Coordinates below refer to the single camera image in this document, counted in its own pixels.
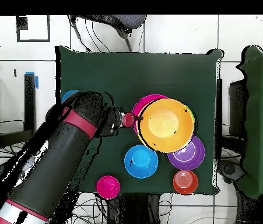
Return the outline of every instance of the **orange bowl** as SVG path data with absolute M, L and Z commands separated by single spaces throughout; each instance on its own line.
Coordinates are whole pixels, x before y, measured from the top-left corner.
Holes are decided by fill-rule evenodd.
M 137 123 L 139 139 L 148 148 L 170 153 L 189 144 L 195 120 L 191 110 L 174 99 L 159 99 L 146 105 Z

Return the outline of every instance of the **dark green tablecloth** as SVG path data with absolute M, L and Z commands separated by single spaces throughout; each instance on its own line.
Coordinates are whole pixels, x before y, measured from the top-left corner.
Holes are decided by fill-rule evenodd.
M 134 104 L 149 94 L 161 94 L 187 104 L 198 119 L 197 136 L 206 154 L 193 170 L 199 185 L 195 193 L 213 195 L 213 135 L 216 95 L 216 62 L 220 50 L 205 54 L 138 54 L 73 52 L 59 47 L 61 57 L 61 97 L 69 90 L 108 92 L 114 105 L 132 111 Z M 95 153 L 99 140 L 88 150 Z M 172 193 L 173 176 L 178 170 L 166 154 L 159 153 L 159 166 L 152 176 L 138 179 L 124 167 L 129 148 L 142 144 L 132 129 L 121 129 L 118 136 L 104 138 L 80 191 L 96 192 L 101 176 L 118 178 L 122 193 Z
M 246 47 L 239 66 L 247 80 L 246 105 L 247 149 L 243 168 L 247 172 L 237 185 L 247 196 L 263 194 L 263 52 L 256 46 Z

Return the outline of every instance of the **chair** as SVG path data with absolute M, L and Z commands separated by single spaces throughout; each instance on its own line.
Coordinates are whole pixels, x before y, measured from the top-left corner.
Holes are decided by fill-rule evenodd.
M 128 35 L 132 33 L 132 29 L 141 27 L 146 17 L 147 15 L 71 15 L 70 19 L 78 38 L 79 34 L 77 33 L 76 18 L 83 18 L 112 26 L 116 29 L 119 36 L 125 40 L 129 51 L 132 52 Z

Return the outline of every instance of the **magenta cup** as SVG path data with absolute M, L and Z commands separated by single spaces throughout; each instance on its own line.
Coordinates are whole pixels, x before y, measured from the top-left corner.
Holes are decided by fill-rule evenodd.
M 96 190 L 99 196 L 106 200 L 110 200 L 119 194 L 120 184 L 115 177 L 108 175 L 98 180 Z

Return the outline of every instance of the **blue cup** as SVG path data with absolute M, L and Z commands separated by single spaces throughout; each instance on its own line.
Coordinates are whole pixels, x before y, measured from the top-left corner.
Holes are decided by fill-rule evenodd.
M 155 173 L 158 167 L 158 157 L 155 151 L 145 145 L 136 145 L 126 153 L 124 164 L 131 176 L 144 179 Z

